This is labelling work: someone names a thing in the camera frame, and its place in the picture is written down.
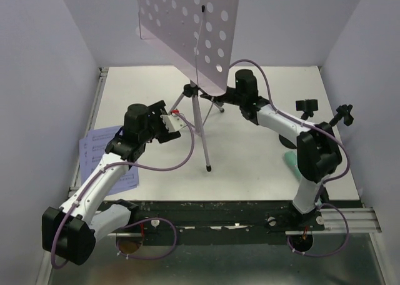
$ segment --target wire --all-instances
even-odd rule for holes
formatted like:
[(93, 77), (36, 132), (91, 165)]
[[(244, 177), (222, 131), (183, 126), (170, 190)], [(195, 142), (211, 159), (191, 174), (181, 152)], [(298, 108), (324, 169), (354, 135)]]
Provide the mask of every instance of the wire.
[(306, 240), (306, 238), (307, 238), (307, 232), (308, 232), (308, 226), (306, 226), (306, 227), (304, 228), (304, 232), (302, 233), (302, 238), (303, 238), (303, 240)]
[(172, 243), (172, 245), (168, 249), (168, 251), (166, 251), (164, 254), (162, 254), (160, 256), (151, 256), (151, 257), (135, 256), (133, 254), (124, 254), (123, 252), (121, 252), (121, 249), (119, 248), (119, 241), (117, 241), (116, 242), (116, 247), (117, 247), (117, 249), (119, 251), (119, 254), (122, 254), (123, 256), (125, 256), (127, 258), (138, 259), (138, 260), (157, 260), (157, 259), (164, 258), (164, 257), (168, 256), (169, 254), (171, 254), (172, 251), (176, 247), (176, 242), (178, 241), (178, 234), (176, 232), (176, 228), (175, 228), (174, 224), (171, 221), (169, 221), (168, 219), (161, 218), (161, 217), (146, 218), (146, 219), (142, 219), (141, 221), (134, 222), (133, 224), (128, 224), (127, 226), (124, 226), (122, 229), (131, 228), (131, 227), (137, 226), (138, 224), (146, 223), (148, 221), (153, 221), (153, 220), (164, 221), (165, 223), (167, 223), (167, 224), (169, 224), (171, 226), (172, 231), (174, 232), (174, 242)]
[(137, 18), (139, 19), (139, 37), (140, 39), (143, 39), (142, 37), (142, 24), (140, 22), (140, 11), (141, 11), (141, 6), (142, 5), (142, 0), (139, 0), (139, 11), (137, 12)]
[(197, 86), (199, 86), (199, 73), (198, 73), (198, 52), (199, 52), (199, 41), (200, 41), (200, 35), (201, 35), (201, 30), (203, 29), (203, 21), (204, 17), (206, 15), (205, 11), (202, 11), (202, 16), (201, 16), (201, 22), (200, 22), (200, 27), (199, 27), (199, 33), (197, 34), (197, 41), (196, 41), (196, 47), (194, 48), (194, 65), (196, 67), (196, 82)]
[(326, 254), (309, 254), (309, 253), (306, 253), (306, 252), (300, 252), (297, 249), (295, 249), (293, 247), (291, 237), (288, 236), (287, 237), (287, 245), (292, 250), (292, 253), (295, 253), (295, 254), (298, 254), (298, 255), (302, 255), (302, 256), (306, 256), (306, 257), (312, 257), (312, 258), (323, 258), (323, 257), (329, 257), (329, 256), (336, 255), (337, 253), (340, 253), (348, 245), (349, 238), (350, 238), (349, 223), (348, 223), (348, 220), (346, 219), (346, 217), (344, 216), (343, 212), (340, 211), (337, 207), (333, 206), (332, 204), (328, 204), (328, 203), (321, 204), (321, 206), (319, 206), (319, 209), (321, 209), (323, 207), (328, 207), (328, 208), (335, 209), (342, 216), (344, 224), (346, 225), (346, 238), (344, 239), (344, 242), (342, 243), (342, 245), (339, 248), (337, 248), (335, 251), (329, 252), (329, 253), (326, 253)]
[(301, 120), (301, 119), (296, 119), (295, 117), (292, 117), (292, 116), (290, 116), (290, 115), (287, 115), (285, 112), (280, 111), (280, 110), (275, 106), (275, 104), (273, 103), (273, 99), (272, 99), (272, 95), (271, 95), (271, 88), (269, 87), (269, 83), (268, 83), (267, 76), (265, 75), (265, 72), (264, 72), (264, 70), (262, 69), (262, 67), (261, 67), (260, 65), (258, 65), (256, 62), (254, 62), (253, 60), (249, 60), (249, 59), (241, 59), (241, 60), (234, 61), (234, 62), (229, 66), (229, 68), (232, 68), (233, 66), (235, 66), (235, 65), (237, 65), (237, 64), (239, 64), (239, 63), (242, 63), (242, 62), (251, 63), (251, 64), (253, 64), (254, 66), (256, 66), (256, 67), (260, 70), (260, 72), (261, 72), (261, 74), (262, 74), (262, 77), (264, 78), (265, 84), (266, 84), (266, 86), (267, 86), (269, 104), (271, 105), (271, 107), (272, 107), (278, 114), (280, 114), (280, 115), (283, 116), (284, 118), (287, 118), (288, 120), (290, 120), (290, 121), (292, 121), (292, 122), (294, 122), (294, 123), (296, 123), (296, 124), (300, 124), (301, 126), (305, 126), (305, 127), (307, 127), (307, 128), (310, 128), (310, 129), (312, 129), (312, 130), (315, 130), (315, 131), (317, 131), (317, 132), (319, 132), (319, 133), (325, 135), (325, 136), (328, 137), (330, 140), (334, 141), (334, 142), (335, 142), (338, 146), (340, 146), (340, 148), (343, 150), (344, 155), (346, 156), (346, 161), (347, 161), (346, 168), (344, 169), (344, 171), (343, 171), (341, 174), (339, 174), (339, 175), (337, 175), (337, 176), (334, 176), (334, 177), (330, 177), (329, 179), (326, 179), (326, 180), (323, 180), (323, 181), (322, 181), (321, 187), (319, 188), (319, 191), (318, 191), (317, 196), (316, 196), (316, 201), (317, 201), (317, 200), (319, 199), (320, 195), (322, 194), (326, 183), (331, 182), (331, 181), (338, 180), (338, 179), (344, 177), (344, 176), (349, 172), (349, 170), (350, 170), (350, 157), (349, 157), (348, 152), (346, 151), (346, 148), (344, 147), (343, 143), (341, 143), (341, 142), (340, 142), (338, 139), (336, 139), (334, 136), (330, 135), (328, 132), (326, 132), (326, 131), (324, 131), (324, 130), (322, 130), (322, 129), (319, 129), (318, 127), (316, 127), (316, 126), (314, 126), (314, 125), (312, 125), (312, 124), (308, 124), (307, 122), (305, 122), (305, 121), (303, 121), (303, 120)]
[[(82, 200), (83, 196), (87, 193), (87, 191), (90, 189), (90, 187), (93, 185), (93, 183), (95, 182), (95, 180), (101, 176), (102, 174), (104, 174), (109, 168), (113, 168), (114, 166), (120, 166), (120, 165), (129, 165), (129, 166), (136, 166), (138, 168), (143, 168), (143, 169), (148, 169), (151, 171), (173, 171), (175, 169), (178, 169), (182, 166), (184, 166), (189, 159), (191, 158), (191, 156), (193, 155), (193, 151), (194, 151), (194, 131), (192, 129), (192, 127), (189, 125), (189, 121), (180, 113), (176, 113), (177, 116), (179, 116), (186, 125), (188, 125), (189, 131), (190, 131), (190, 136), (191, 136), (191, 148), (189, 151), (189, 154), (187, 155), (187, 157), (185, 158), (184, 161), (182, 161), (181, 163), (179, 163), (178, 165), (175, 165), (173, 167), (167, 167), (167, 168), (156, 168), (156, 167), (150, 167), (150, 166), (145, 166), (145, 165), (140, 165), (137, 163), (133, 163), (133, 162), (114, 162), (114, 163), (110, 163), (107, 164), (106, 166), (103, 167), (102, 170), (98, 171), (88, 182), (87, 185), (85, 186), (85, 188), (82, 190), (82, 192), (79, 194), (79, 196), (76, 198), (75, 202), (72, 204), (71, 208), (68, 210), (68, 212), (65, 214), (65, 216), (63, 217), (63, 219), (60, 222), (60, 225), (57, 228), (57, 231), (54, 235), (54, 239), (51, 245), (51, 265), (54, 269), (61, 269), (63, 268), (67, 263), (68, 260), (65, 260), (62, 264), (58, 265), (56, 263), (56, 248), (57, 248), (57, 242), (58, 239), (60, 237), (61, 231), (63, 230), (63, 227), (66, 223), (66, 221), (68, 220), (68, 218), (70, 217), (71, 213), (74, 211), (74, 209), (77, 207), (77, 205), (79, 204), (79, 202)], [(166, 221), (165, 219), (161, 219), (161, 218), (157, 218), (160, 221)]]

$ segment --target paper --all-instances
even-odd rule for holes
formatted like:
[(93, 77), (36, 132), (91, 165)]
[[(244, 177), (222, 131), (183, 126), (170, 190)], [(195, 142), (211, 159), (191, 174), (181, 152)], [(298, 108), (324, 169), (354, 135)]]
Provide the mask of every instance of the paper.
[[(92, 130), (87, 137), (79, 141), (79, 162), (81, 166), (82, 183), (90, 176), (99, 164), (107, 143), (118, 132), (120, 126), (107, 127), (104, 129)], [(111, 188), (108, 195), (121, 193), (139, 184), (138, 168), (133, 166), (119, 181)]]

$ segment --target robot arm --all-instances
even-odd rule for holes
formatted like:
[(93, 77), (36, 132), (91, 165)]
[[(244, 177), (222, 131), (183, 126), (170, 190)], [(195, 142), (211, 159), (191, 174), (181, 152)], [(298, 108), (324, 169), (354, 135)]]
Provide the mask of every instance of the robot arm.
[[(319, 132), (277, 113), (267, 99), (258, 95), (257, 79), (251, 70), (237, 71), (235, 79), (235, 88), (228, 87), (222, 96), (203, 94), (201, 97), (220, 106), (224, 103), (239, 106), (245, 119), (277, 132), (297, 146), (297, 164), (303, 178), (292, 205), (302, 215), (310, 213), (315, 208), (322, 180), (332, 174), (342, 161), (338, 145)], [(332, 126), (326, 122), (307, 124), (334, 135)]]
[(45, 250), (51, 251), (57, 239), (56, 254), (80, 265), (91, 255), (96, 242), (133, 220), (137, 206), (123, 200), (100, 214), (96, 211), (112, 186), (130, 168), (129, 165), (113, 166), (113, 163), (135, 163), (153, 139), (165, 143), (181, 136), (180, 122), (167, 115), (164, 107), (164, 101), (148, 107), (142, 104), (128, 107), (124, 126), (107, 144), (106, 153), (93, 173), (60, 208), (49, 207), (44, 212), (42, 246)]

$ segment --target green object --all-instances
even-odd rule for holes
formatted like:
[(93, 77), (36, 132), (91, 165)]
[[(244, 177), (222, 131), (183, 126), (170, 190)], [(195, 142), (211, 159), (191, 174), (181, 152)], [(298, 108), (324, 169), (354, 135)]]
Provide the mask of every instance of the green object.
[(296, 153), (293, 151), (285, 152), (284, 160), (286, 165), (289, 166), (291, 171), (294, 173), (296, 179), (300, 181), (303, 176), (298, 168), (298, 156)]

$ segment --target white perforated panel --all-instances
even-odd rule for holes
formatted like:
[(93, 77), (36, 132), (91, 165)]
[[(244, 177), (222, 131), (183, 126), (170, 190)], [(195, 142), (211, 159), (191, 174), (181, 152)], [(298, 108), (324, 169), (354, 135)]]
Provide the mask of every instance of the white perforated panel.
[(138, 0), (141, 37), (207, 93), (221, 95), (226, 91), (238, 2)]

